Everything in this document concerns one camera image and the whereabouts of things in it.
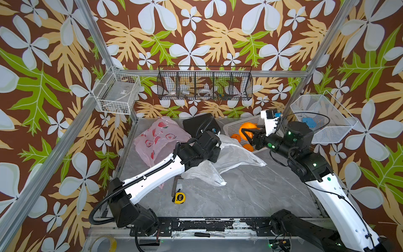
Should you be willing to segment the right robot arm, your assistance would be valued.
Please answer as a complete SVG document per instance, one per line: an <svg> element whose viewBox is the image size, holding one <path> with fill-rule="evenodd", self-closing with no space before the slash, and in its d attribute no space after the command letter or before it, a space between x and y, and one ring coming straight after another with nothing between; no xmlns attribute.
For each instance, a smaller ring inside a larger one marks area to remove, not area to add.
<svg viewBox="0 0 403 252"><path fill-rule="evenodd" d="M306 123L290 122L283 136L244 123L239 134L257 149L267 148L285 158L285 166L313 192L336 227L332 230L315 226L290 211L281 210L271 216L276 234L298 236L324 252L388 251L387 239L364 221L326 159L311 151L314 132Z"/></svg>

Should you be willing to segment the orange fruit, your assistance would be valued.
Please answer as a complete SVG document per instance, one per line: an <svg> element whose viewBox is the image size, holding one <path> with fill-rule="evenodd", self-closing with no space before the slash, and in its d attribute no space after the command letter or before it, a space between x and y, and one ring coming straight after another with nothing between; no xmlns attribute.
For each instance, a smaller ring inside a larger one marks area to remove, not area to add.
<svg viewBox="0 0 403 252"><path fill-rule="evenodd" d="M254 152L254 147L250 144L245 144L242 146L244 149L250 151L250 152Z"/></svg>
<svg viewBox="0 0 403 252"><path fill-rule="evenodd" d="M256 124L253 124L251 122L245 122L244 124L242 124L240 126L239 135L243 140L249 141L249 140L252 140L254 137L253 130L257 130L257 129L258 129L258 127Z"/></svg>
<svg viewBox="0 0 403 252"><path fill-rule="evenodd" d="M233 134L231 135L232 139L237 140L239 143L241 143L241 136L239 134Z"/></svg>

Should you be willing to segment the white plastic bag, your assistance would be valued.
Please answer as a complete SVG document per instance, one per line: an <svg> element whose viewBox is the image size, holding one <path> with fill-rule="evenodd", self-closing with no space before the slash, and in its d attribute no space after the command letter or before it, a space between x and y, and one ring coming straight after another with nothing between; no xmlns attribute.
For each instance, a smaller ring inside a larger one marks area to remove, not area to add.
<svg viewBox="0 0 403 252"><path fill-rule="evenodd" d="M241 165L264 167L267 163L243 148L238 141L226 135L219 136L221 141L220 154L217 162L204 161L199 166L181 174L183 179L200 179L209 185L221 187L227 182L221 174Z"/></svg>

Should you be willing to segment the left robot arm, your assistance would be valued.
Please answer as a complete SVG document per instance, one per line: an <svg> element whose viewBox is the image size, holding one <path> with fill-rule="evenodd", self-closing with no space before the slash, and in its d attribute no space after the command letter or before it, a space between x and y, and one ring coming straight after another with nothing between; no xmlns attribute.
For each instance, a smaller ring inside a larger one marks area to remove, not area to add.
<svg viewBox="0 0 403 252"><path fill-rule="evenodd" d="M184 143L176 143L174 151L160 163L145 172L121 181L112 180L108 194L91 211L92 225L116 223L118 228L133 225L144 232L153 233L159 220L151 209L139 202L149 192L172 177L199 166L204 161L216 162L221 140L211 131L205 131Z"/></svg>

